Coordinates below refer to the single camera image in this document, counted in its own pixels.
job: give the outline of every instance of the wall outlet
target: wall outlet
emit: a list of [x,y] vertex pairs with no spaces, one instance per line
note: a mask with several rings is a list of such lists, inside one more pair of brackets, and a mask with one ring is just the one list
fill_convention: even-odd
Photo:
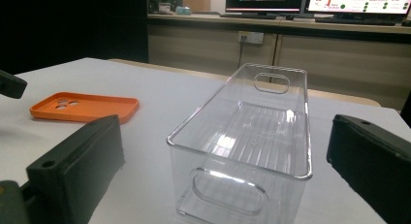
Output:
[[239,31],[238,32],[238,41],[243,43],[251,43],[251,44],[262,44],[264,39],[264,33],[259,32],[246,32],[246,31]]

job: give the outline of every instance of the monitor screen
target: monitor screen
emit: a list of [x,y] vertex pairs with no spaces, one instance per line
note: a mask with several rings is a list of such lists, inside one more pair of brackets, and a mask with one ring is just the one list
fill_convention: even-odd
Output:
[[306,10],[330,14],[407,15],[411,0],[307,0]]
[[226,0],[226,13],[299,13],[302,0]]

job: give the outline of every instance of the table surface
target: table surface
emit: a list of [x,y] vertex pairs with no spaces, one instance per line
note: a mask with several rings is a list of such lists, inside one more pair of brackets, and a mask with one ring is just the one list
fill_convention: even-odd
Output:
[[[18,75],[28,82],[19,100],[0,97],[0,180],[27,181],[25,168],[83,123],[35,119],[29,109],[47,96],[77,92],[138,98],[121,125],[126,164],[90,223],[186,223],[174,207],[167,136],[224,81],[85,58]],[[306,183],[296,224],[384,223],[326,161],[337,113],[373,122],[411,142],[411,129],[392,109],[309,96],[314,177]]]

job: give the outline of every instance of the plastic storage container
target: plastic storage container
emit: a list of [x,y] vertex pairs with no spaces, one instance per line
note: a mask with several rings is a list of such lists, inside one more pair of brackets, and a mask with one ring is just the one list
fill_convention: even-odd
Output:
[[181,214],[293,223],[312,177],[306,71],[245,64],[169,136]]

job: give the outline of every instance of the dark background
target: dark background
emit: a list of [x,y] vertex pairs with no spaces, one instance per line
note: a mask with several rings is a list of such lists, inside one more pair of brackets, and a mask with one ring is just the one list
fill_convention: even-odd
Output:
[[0,0],[0,70],[83,57],[148,62],[146,0]]

